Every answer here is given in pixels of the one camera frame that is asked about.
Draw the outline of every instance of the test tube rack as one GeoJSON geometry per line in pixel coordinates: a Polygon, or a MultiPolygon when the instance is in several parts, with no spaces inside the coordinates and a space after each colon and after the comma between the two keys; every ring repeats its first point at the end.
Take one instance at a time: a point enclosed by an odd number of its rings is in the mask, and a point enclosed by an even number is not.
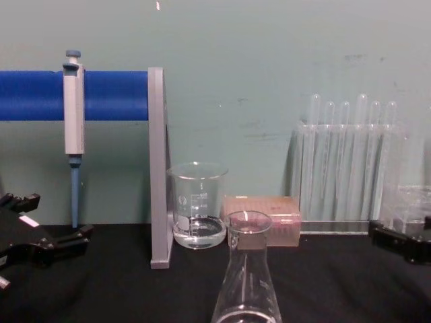
{"type": "Polygon", "coordinates": [[[388,169],[404,138],[396,103],[368,104],[365,94],[353,109],[320,101],[312,97],[308,119],[293,136],[291,195],[299,200],[301,232],[366,234],[380,216],[383,186],[398,179],[388,169]]]}

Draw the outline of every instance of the black table surface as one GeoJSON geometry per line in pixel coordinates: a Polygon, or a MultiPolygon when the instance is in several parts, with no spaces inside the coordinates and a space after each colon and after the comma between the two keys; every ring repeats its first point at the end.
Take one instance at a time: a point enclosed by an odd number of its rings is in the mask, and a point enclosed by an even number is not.
{"type": "MultiPolygon", "coordinates": [[[[84,257],[1,272],[13,285],[0,295],[0,323],[208,323],[226,243],[200,251],[175,244],[167,270],[150,269],[150,258],[149,225],[96,226],[84,257]]],[[[297,248],[269,248],[268,265],[284,323],[431,322],[431,267],[367,237],[302,236],[297,248]]]]}

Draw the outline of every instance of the flask rim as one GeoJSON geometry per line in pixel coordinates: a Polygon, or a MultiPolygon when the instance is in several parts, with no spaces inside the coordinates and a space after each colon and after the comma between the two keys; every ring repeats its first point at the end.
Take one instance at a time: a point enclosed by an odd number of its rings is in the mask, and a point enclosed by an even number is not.
{"type": "Polygon", "coordinates": [[[224,222],[228,230],[236,234],[262,234],[272,226],[272,218],[269,215],[254,210],[229,213],[224,222]]]}

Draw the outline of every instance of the pipette tip box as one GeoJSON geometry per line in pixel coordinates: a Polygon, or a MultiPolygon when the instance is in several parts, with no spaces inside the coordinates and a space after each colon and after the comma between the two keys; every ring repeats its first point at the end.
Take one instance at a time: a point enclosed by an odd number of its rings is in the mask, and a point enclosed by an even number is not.
{"type": "Polygon", "coordinates": [[[269,247],[297,247],[301,231],[298,201],[290,196],[225,196],[222,219],[238,211],[258,211],[272,219],[267,236],[269,247]]]}

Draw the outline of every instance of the blue cylindrical bar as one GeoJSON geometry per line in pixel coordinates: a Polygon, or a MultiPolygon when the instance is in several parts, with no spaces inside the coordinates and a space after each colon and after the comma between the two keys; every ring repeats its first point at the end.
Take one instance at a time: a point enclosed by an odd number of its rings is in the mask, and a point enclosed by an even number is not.
{"type": "MultiPolygon", "coordinates": [[[[86,120],[148,120],[146,71],[86,71],[86,120]]],[[[63,72],[0,71],[0,121],[64,120],[63,72]]]]}

